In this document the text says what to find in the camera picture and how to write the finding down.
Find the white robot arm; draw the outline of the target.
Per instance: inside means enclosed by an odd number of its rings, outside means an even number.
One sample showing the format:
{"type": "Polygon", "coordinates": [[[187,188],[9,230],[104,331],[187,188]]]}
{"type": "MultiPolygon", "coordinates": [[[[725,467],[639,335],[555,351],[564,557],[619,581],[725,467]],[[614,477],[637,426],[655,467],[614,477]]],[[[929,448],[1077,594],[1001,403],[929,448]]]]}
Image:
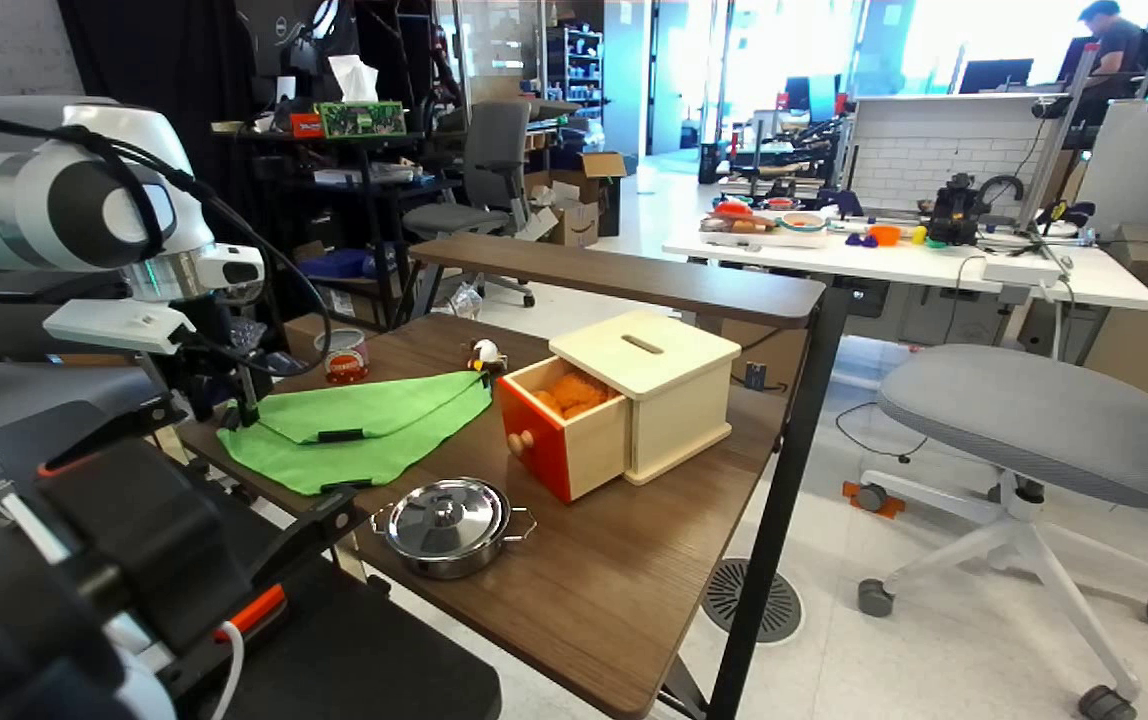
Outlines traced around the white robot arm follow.
{"type": "Polygon", "coordinates": [[[265,387],[227,323],[227,302],[261,297],[265,253],[219,239],[217,207],[151,109],[56,100],[36,122],[0,100],[0,270],[112,274],[117,297],[69,297],[39,326],[158,361],[194,412],[248,407],[265,387]]]}

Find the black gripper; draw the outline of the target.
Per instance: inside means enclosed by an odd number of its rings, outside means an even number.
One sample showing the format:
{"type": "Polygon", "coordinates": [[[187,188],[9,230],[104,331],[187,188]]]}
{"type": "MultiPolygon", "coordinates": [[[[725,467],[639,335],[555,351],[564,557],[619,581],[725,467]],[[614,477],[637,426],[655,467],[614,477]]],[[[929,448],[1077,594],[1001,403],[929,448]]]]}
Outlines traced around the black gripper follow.
{"type": "Polygon", "coordinates": [[[248,426],[261,418],[255,399],[267,387],[265,335],[267,326],[227,301],[181,301],[194,331],[177,357],[158,357],[164,382],[181,390],[194,418],[248,426]]]}

